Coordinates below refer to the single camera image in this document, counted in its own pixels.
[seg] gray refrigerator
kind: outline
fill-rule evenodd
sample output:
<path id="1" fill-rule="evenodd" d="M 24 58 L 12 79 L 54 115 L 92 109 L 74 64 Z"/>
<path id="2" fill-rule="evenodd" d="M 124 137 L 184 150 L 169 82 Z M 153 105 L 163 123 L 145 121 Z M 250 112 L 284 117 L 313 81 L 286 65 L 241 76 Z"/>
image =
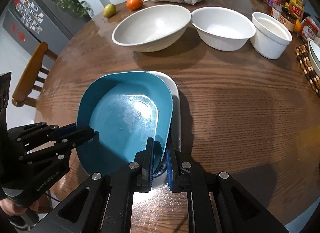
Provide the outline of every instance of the gray refrigerator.
<path id="1" fill-rule="evenodd" d="M 89 20 L 63 10 L 51 0 L 11 0 L 3 27 L 31 55 L 40 42 L 59 55 L 68 41 Z M 43 65 L 51 69 L 54 61 L 47 56 Z"/>

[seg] orange fruit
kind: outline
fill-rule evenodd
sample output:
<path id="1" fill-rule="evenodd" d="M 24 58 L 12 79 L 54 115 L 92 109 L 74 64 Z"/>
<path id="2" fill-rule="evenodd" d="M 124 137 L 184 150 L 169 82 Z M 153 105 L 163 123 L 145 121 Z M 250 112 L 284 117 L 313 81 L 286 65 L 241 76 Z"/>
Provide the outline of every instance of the orange fruit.
<path id="1" fill-rule="evenodd" d="M 130 10 L 136 10 L 142 7 L 143 0 L 127 0 L 127 8 Z"/>
<path id="2" fill-rule="evenodd" d="M 300 32 L 301 30 L 301 23 L 299 20 L 296 20 L 296 25 L 294 26 L 293 32 Z"/>

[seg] photo collage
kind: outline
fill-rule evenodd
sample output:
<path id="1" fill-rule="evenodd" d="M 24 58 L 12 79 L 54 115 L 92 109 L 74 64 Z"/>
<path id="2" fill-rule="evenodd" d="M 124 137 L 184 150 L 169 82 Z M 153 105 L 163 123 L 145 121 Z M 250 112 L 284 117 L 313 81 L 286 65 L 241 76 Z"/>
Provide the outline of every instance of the photo collage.
<path id="1" fill-rule="evenodd" d="M 16 10 L 21 15 L 21 22 L 39 34 L 42 31 L 40 25 L 43 21 L 44 14 L 42 12 L 39 13 L 39 8 L 31 0 L 16 1 Z"/>

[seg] green pear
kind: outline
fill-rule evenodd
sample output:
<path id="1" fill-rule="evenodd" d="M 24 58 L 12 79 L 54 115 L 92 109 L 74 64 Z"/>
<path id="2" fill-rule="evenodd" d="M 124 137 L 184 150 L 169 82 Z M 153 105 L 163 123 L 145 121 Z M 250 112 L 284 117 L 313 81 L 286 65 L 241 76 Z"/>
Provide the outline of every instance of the green pear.
<path id="1" fill-rule="evenodd" d="M 116 12 L 117 12 L 116 6 L 110 3 L 104 7 L 102 14 L 105 18 L 110 18 L 112 15 L 116 14 Z"/>

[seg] wooden table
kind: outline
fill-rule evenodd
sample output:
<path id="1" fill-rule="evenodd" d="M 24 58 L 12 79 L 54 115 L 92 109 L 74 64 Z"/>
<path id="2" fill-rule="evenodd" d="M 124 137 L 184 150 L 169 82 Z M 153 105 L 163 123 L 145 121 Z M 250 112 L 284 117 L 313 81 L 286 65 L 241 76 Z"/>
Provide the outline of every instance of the wooden table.
<path id="1" fill-rule="evenodd" d="M 155 2 L 146 2 L 144 7 Z M 267 11 L 258 0 L 208 0 L 183 5 L 236 10 L 251 19 Z M 208 172 L 230 172 L 283 224 L 320 195 L 320 99 L 295 59 L 293 41 L 278 60 L 268 60 L 250 41 L 218 51 L 188 27 L 172 46 L 140 53 L 115 45 L 111 34 L 129 16 L 125 4 L 110 19 L 98 15 L 58 57 L 37 101 L 36 122 L 63 126 L 76 121 L 82 94 L 95 79 L 126 70 L 156 70 L 173 77 L 180 90 L 182 151 L 191 152 Z M 87 177 L 76 151 L 70 172 L 52 191 L 65 198 Z M 187 232 L 185 194 L 164 186 L 135 194 L 132 232 Z"/>

